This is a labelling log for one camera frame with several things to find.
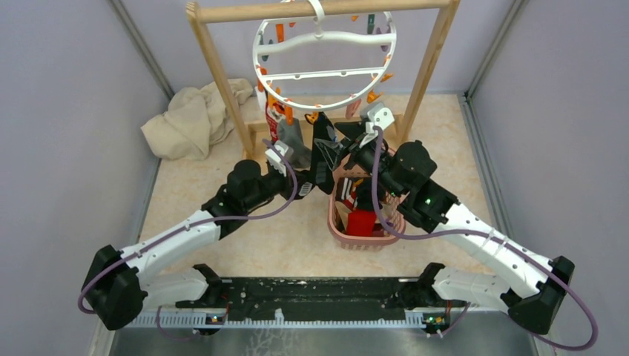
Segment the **red snowflake sock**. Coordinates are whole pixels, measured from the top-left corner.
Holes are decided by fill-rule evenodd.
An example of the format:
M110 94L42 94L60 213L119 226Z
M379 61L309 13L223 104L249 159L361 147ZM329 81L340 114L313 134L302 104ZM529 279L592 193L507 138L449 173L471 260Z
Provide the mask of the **red snowflake sock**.
M269 97L266 101L265 118L269 128L272 142L279 139L278 127L281 121L286 118L286 109L281 102Z

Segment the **grey sock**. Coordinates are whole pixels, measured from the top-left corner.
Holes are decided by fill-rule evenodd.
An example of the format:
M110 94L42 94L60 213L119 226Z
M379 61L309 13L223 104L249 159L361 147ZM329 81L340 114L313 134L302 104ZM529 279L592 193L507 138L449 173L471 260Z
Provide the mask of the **grey sock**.
M287 120L282 120L278 124L279 140L288 145L292 153L289 155L289 162L296 169L307 169L311 165L312 151L303 140L300 121L295 120L289 124Z

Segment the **pink plastic laundry basket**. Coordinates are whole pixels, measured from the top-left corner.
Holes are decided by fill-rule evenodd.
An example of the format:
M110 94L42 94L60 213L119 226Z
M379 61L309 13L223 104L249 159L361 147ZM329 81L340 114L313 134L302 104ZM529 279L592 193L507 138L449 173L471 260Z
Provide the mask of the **pink plastic laundry basket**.
M379 219L372 206L372 177L358 165L346 168L348 161L344 158L332 173L335 187L328 201L328 228L341 248L379 251L398 241L385 225L405 232L406 221L397 210L401 198L378 187L376 196L383 215Z

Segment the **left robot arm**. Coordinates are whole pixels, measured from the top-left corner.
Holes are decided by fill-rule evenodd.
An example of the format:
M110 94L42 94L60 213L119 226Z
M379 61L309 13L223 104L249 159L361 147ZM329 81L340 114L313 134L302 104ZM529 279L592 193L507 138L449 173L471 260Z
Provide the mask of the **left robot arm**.
M258 208L277 195L287 204L312 189L312 173L245 159L228 174L216 195L183 222L155 237L121 250L107 245L97 251L77 300L79 310L95 314L106 329L117 330L142 312L179 302L217 305L223 295L219 277L206 265L180 274L162 270L206 245L234 233Z

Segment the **plain red sock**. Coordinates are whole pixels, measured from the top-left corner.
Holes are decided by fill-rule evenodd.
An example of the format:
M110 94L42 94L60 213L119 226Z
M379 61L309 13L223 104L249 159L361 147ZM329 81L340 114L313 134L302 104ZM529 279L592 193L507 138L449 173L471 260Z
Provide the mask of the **plain red sock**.
M348 215L346 234L356 237L371 237L376 221L377 215L374 211L354 210Z

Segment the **black patterned sport sock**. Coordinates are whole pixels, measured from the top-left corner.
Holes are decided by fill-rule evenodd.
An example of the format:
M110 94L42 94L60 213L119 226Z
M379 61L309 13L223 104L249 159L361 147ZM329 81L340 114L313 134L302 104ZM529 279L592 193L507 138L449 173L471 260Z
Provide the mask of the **black patterned sport sock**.
M311 179L323 193L330 195L335 188L335 181L329 155L329 143L335 144L337 136L335 128L328 116L323 111L318 111L319 117L312 126L312 157L311 157Z

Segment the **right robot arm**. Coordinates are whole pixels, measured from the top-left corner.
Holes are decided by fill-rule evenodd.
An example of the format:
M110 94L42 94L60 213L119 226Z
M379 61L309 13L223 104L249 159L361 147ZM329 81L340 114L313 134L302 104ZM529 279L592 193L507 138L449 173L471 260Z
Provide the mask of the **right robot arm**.
M384 200L391 197L396 213L420 229L415 239L445 239L490 270L473 274L433 264L418 284L422 303L461 300L499 310L534 334L550 331L570 293L571 260L532 252L481 220L432 178L437 165L422 142L405 142L390 151L378 126L350 122L340 129L342 140L317 137L313 143L331 169L359 168L366 174L358 194L361 210L390 235L408 240L384 212Z

